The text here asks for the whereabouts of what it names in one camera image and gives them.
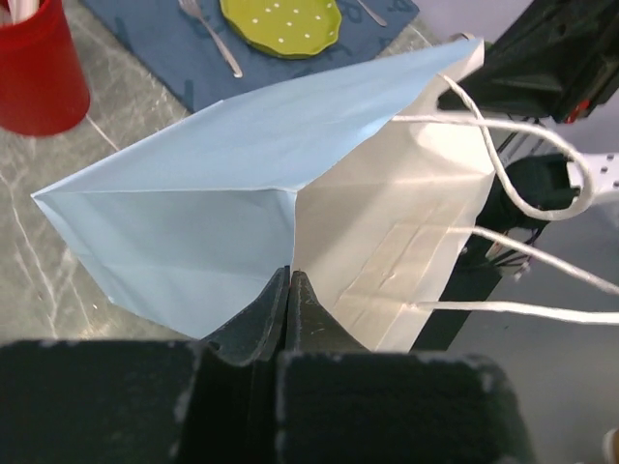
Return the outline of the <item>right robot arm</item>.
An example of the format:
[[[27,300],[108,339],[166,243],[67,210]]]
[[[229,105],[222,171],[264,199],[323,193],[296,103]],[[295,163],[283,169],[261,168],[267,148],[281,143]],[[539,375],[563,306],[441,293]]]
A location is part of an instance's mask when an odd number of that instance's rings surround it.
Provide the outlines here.
[[[483,66],[461,87],[481,110],[536,126],[583,120],[618,90],[618,4],[615,1],[534,1],[486,47]],[[524,229],[532,246],[549,223],[582,198],[559,151],[511,162],[506,176],[529,205],[524,213],[498,180],[476,218],[492,232]]]

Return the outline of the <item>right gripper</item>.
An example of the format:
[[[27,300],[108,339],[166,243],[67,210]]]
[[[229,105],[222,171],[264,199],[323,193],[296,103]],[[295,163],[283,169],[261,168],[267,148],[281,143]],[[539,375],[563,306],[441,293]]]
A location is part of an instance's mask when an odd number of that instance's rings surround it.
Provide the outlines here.
[[[589,116],[618,89],[618,3],[532,2],[459,85],[488,112]]]

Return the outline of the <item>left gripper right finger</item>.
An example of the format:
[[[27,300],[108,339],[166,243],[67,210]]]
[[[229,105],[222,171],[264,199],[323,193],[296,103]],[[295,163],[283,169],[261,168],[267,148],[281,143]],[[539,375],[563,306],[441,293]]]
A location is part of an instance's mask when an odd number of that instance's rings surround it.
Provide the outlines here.
[[[279,463],[531,463],[513,386],[491,359],[372,353],[293,275],[275,385]]]

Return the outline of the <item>light blue paper bag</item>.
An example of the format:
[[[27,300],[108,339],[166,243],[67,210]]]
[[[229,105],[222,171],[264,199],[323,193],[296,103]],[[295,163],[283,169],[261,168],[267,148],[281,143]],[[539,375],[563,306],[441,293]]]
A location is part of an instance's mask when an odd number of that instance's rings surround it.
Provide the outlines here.
[[[410,349],[468,239],[618,288],[476,223],[495,180],[524,213],[511,162],[553,150],[582,198],[593,160],[551,130],[485,118],[459,82],[484,62],[460,40],[217,102],[33,194],[112,303],[194,338],[256,299],[276,269],[305,272],[372,351]]]

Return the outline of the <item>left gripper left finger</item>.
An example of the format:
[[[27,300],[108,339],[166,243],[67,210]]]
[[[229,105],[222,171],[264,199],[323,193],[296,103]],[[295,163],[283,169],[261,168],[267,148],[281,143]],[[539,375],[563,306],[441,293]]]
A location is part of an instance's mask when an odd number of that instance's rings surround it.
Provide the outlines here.
[[[1,347],[5,463],[269,463],[290,272],[202,340]]]

